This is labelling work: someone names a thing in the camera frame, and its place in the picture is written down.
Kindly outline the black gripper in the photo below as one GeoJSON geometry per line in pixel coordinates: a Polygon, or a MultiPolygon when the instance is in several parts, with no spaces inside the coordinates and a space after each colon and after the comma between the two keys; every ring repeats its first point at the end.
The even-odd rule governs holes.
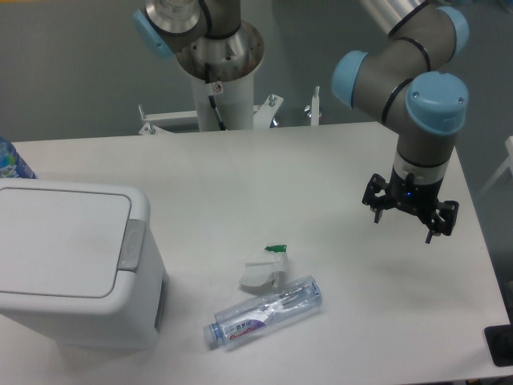
{"type": "Polygon", "coordinates": [[[393,167],[388,183],[374,173],[364,191],[362,204],[369,206],[374,213],[375,224],[382,219],[383,212],[389,209],[398,209],[419,219],[430,219],[426,244],[430,244],[433,237],[449,237],[457,221],[459,203],[438,200],[442,177],[429,184],[418,183],[416,177],[412,172],[398,173],[396,167],[393,167]]]}

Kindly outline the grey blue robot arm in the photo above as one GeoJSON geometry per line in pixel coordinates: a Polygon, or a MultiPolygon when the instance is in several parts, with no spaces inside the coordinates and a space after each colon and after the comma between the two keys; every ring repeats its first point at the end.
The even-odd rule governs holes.
{"type": "MultiPolygon", "coordinates": [[[[380,219],[388,209],[417,217],[429,237],[449,236],[456,201],[438,198],[467,114],[468,90],[441,72],[467,44],[463,14],[428,1],[365,1],[390,39],[378,55],[347,53],[331,79],[334,96],[398,135],[389,179],[373,175],[362,202],[380,219]]],[[[253,77],[265,52],[259,31],[238,1],[147,1],[133,15],[147,47],[176,58],[192,81],[199,128],[268,128],[270,102],[253,106],[253,77]]]]}

